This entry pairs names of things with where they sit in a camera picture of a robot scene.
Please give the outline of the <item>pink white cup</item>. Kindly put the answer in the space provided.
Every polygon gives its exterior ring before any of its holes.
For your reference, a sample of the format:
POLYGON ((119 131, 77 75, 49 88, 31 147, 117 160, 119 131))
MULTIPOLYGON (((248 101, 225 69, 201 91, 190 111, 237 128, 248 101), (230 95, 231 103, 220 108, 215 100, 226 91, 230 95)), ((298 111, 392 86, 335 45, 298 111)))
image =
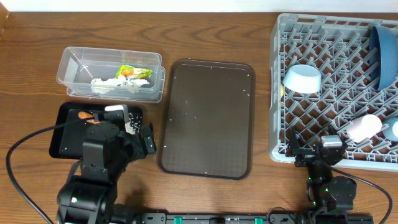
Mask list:
POLYGON ((377 134, 382 128, 381 120, 373 114, 367 114, 352 120, 346 132, 354 142, 361 142, 377 134))

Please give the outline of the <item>white tissue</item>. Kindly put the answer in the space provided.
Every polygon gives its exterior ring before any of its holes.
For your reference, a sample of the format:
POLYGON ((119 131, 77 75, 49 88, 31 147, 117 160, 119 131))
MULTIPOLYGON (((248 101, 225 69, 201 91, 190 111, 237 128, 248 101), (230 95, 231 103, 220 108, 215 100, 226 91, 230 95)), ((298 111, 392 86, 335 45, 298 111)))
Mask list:
POLYGON ((93 93, 105 94, 111 90, 114 90, 117 86, 123 86, 126 83, 124 76, 118 78, 110 78, 102 80, 101 78, 94 78, 91 81, 91 91, 93 93))
POLYGON ((141 86, 147 84, 149 84, 149 82, 146 79, 128 78, 125 82, 125 88, 131 93, 137 93, 140 90, 141 86))

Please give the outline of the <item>orange carrot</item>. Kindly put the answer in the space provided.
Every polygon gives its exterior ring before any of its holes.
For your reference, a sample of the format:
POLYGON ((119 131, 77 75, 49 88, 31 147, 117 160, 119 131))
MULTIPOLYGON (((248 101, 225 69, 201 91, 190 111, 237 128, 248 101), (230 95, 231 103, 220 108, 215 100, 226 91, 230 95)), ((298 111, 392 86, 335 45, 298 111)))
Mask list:
POLYGON ((100 124, 101 123, 100 121, 95 121, 95 116, 92 113, 89 113, 86 111, 80 111, 78 113, 78 117, 80 119, 85 120, 88 123, 91 123, 91 124, 100 124))

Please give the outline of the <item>green orange snack wrapper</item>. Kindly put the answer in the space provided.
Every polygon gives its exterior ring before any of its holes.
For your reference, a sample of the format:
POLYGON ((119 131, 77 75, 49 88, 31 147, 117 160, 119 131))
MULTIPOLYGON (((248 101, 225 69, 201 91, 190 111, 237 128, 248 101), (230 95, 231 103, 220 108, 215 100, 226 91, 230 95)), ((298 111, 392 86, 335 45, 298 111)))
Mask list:
POLYGON ((147 78, 150 77, 153 70, 147 68, 136 68, 130 65, 121 65, 116 73, 116 78, 124 76, 126 78, 147 78))

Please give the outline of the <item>light blue cup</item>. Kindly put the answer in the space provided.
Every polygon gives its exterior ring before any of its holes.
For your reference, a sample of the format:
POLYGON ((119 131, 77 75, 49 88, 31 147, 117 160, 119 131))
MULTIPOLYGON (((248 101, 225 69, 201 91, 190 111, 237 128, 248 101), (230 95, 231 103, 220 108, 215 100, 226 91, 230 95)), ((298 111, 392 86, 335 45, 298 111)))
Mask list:
POLYGON ((385 120, 384 124, 388 127, 382 131, 384 137, 390 141, 398 140, 398 117, 385 120))

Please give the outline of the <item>light blue rice bowl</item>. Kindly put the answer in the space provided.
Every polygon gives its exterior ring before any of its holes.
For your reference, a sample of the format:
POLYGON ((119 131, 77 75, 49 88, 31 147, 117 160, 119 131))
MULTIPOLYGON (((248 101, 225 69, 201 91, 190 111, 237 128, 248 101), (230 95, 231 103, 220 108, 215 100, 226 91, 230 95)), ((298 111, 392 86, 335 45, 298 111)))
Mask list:
POLYGON ((309 65, 291 66, 284 79, 283 85, 296 93, 312 94, 321 89, 321 72, 309 65))

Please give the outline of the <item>dark blue plate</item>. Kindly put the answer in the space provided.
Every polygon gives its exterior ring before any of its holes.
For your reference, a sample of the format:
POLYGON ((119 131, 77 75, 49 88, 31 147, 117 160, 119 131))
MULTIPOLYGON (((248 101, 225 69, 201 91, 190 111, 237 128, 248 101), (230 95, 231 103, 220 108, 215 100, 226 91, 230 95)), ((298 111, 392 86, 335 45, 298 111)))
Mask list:
POLYGON ((393 31, 387 27, 374 26, 369 38, 369 49, 377 49, 371 57, 370 63, 378 63, 378 67, 371 72, 371 79, 378 80, 375 85, 377 91, 390 87, 397 78, 397 39, 393 31))

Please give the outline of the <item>cream plastic spoon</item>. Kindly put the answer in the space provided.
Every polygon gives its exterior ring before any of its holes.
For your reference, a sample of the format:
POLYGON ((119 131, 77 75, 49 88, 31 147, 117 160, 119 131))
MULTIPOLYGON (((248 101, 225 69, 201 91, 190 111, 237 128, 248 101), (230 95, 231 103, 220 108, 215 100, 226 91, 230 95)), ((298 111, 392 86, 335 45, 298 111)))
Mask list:
POLYGON ((281 108, 282 108, 282 102, 284 101, 284 94, 285 94, 285 91, 284 91, 284 86, 283 86, 283 84, 280 84, 280 101, 279 101, 279 109, 281 109, 281 108))

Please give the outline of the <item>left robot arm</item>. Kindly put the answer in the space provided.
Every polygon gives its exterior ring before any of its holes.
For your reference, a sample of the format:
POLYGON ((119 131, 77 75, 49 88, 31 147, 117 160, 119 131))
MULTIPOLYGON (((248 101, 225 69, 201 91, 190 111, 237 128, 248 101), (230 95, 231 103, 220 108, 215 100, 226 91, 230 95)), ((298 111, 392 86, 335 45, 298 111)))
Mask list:
POLYGON ((110 122, 90 126, 83 156, 57 196, 59 223, 141 223, 141 214, 116 204, 117 182, 129 163, 156 152, 151 124, 129 134, 110 122))

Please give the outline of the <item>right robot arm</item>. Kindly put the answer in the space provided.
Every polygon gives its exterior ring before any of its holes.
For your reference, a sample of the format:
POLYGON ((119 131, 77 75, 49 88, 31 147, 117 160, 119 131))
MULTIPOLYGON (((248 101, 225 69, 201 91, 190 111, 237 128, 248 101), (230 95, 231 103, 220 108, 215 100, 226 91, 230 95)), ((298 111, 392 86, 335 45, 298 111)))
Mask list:
POLYGON ((332 172, 332 166, 343 159, 348 145, 331 126, 328 134, 311 149, 299 146, 294 128, 290 132, 286 156, 295 158, 295 167, 307 168, 307 197, 314 204, 304 214, 297 215, 296 222, 348 223, 347 213, 353 209, 357 185, 353 179, 334 176, 332 172))

